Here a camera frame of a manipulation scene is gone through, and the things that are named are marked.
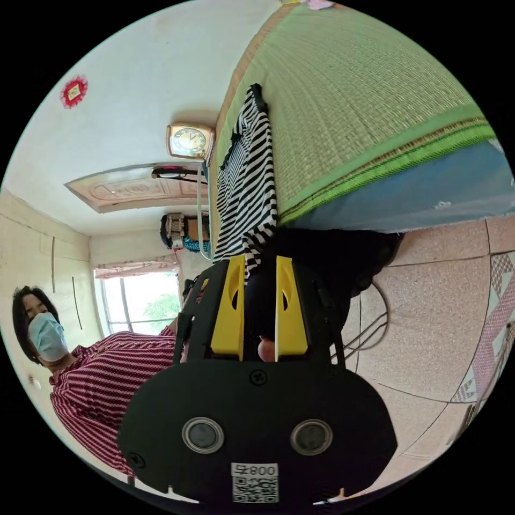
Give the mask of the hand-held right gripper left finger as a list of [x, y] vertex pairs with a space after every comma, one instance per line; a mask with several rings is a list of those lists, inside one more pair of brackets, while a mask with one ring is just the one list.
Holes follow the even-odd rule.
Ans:
[[216, 356], [243, 359], [245, 257], [233, 256], [226, 267], [211, 350]]

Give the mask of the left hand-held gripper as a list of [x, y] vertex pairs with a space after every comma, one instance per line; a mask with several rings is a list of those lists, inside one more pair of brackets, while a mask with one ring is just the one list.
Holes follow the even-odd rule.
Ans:
[[[197, 283], [199, 282], [200, 276], [195, 277], [194, 279], [186, 279], [185, 280], [185, 289], [182, 293], [182, 305], [186, 306], [190, 298], [193, 298], [193, 294], [195, 293], [195, 288]], [[196, 292], [197, 295], [195, 297], [195, 304], [199, 305], [203, 297], [205, 295], [205, 290], [207, 289], [209, 283], [209, 278], [206, 277], [202, 280], [201, 286], [199, 287], [199, 290]]]

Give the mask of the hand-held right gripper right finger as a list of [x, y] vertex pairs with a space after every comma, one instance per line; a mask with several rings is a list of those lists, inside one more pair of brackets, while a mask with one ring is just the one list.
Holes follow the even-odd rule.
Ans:
[[288, 257], [276, 260], [275, 361], [304, 356], [308, 350], [303, 313]]

